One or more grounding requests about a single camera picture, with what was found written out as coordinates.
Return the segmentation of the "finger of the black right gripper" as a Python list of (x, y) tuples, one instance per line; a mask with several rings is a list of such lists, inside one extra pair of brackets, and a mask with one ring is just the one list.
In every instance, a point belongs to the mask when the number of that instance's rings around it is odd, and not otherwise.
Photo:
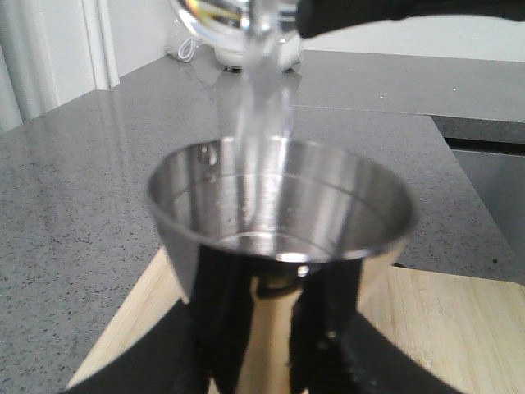
[(400, 21), (419, 16), (491, 16), (511, 21), (524, 20), (523, 1), (420, 1), (420, 0), (335, 0), (300, 1), (297, 31), (310, 39), (357, 25), (378, 21)]

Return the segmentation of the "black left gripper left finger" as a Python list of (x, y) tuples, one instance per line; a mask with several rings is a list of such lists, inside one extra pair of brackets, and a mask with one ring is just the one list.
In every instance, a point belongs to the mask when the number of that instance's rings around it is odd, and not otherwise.
[(66, 393), (207, 393), (187, 305), (176, 303), (129, 350)]

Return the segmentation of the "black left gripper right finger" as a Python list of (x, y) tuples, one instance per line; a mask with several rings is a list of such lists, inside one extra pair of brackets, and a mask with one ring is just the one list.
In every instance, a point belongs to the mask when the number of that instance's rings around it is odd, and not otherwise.
[(348, 303), (304, 290), (293, 308), (292, 393), (458, 393), (386, 339)]

